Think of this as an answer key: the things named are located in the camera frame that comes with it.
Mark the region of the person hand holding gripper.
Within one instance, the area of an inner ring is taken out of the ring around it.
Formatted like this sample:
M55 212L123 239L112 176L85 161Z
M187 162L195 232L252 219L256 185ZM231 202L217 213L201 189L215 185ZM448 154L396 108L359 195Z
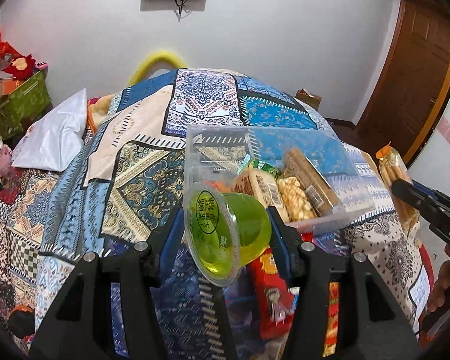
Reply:
M434 312L437 308L444 305L446 301L445 291L450 287L450 245L445 247L445 254L449 257L439 270L438 278L433 285L433 290L430 292L427 300L427 310Z

